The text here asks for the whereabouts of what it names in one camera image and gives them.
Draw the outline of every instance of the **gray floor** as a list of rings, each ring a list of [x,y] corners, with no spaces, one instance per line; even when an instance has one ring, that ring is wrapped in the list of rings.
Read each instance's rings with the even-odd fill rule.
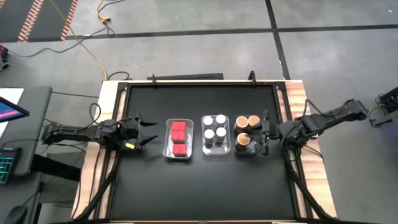
[[[79,1],[72,22],[76,34],[102,28],[96,2]],[[272,0],[278,27],[398,24],[395,0]],[[103,11],[116,33],[200,29],[270,28],[261,0],[127,0]],[[292,79],[303,80],[307,96],[321,109],[349,98],[369,109],[374,98],[398,84],[398,30],[281,33]],[[30,54],[42,47],[64,49],[74,41],[17,43],[6,47]],[[198,35],[87,40],[86,46],[109,73],[129,72],[135,80],[152,75],[223,72],[225,79],[282,79],[274,38],[267,34]],[[55,91],[98,95],[102,73],[77,47],[61,55],[11,57],[1,86],[50,85]],[[48,119],[89,123],[91,98],[53,95]],[[343,220],[396,223],[398,220],[398,126],[371,128],[367,121],[344,123],[320,137],[333,200]],[[48,152],[69,151],[50,148]],[[46,205],[39,223],[67,220],[70,209]]]

